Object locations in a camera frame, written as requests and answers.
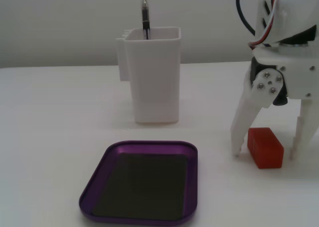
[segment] white bracket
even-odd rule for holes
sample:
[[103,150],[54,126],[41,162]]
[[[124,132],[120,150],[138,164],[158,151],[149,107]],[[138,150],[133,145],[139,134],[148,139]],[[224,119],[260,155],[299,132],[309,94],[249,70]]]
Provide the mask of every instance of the white bracket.
[[275,69],[265,69],[250,82],[250,68],[245,76],[244,91],[231,125],[232,154],[239,155],[244,137],[261,108],[269,108],[281,88],[283,77]]

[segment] red wire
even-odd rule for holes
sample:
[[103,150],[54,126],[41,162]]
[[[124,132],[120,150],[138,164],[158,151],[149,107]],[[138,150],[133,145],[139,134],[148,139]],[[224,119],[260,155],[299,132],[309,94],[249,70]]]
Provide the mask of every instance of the red wire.
[[274,22],[274,18],[272,18],[266,33],[264,34],[264,36],[260,40],[258,40],[256,42],[249,42],[250,48],[254,49],[256,45],[262,44],[266,40],[266,38],[268,37],[268,35],[270,33],[271,28],[273,27],[273,22]]

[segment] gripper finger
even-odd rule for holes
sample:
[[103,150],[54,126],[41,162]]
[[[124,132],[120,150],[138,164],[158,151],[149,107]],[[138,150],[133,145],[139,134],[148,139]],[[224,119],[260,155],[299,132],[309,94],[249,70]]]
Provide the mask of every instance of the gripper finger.
[[283,87],[283,77],[275,69],[265,69],[258,73],[253,85],[250,83],[250,69],[245,81],[235,118],[231,125],[232,154],[239,155],[244,137],[261,108],[268,108]]
[[296,135],[290,158],[295,159],[301,148],[308,146],[319,127],[319,100],[302,100],[297,119]]

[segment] white wall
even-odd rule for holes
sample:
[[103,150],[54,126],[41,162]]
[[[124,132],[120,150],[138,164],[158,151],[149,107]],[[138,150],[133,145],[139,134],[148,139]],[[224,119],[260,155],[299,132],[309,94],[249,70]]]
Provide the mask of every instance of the white wall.
[[[255,26],[257,0],[241,0]],[[151,26],[182,27],[182,62],[251,58],[235,0],[149,0]],[[141,26],[140,0],[0,0],[0,67],[116,64],[115,38]]]

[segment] purple tray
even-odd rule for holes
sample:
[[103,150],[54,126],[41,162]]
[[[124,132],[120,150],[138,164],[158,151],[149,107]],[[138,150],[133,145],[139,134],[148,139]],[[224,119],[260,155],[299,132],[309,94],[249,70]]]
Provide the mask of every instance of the purple tray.
[[104,153],[79,205],[97,222],[184,223],[197,207],[197,149],[183,141],[115,143]]

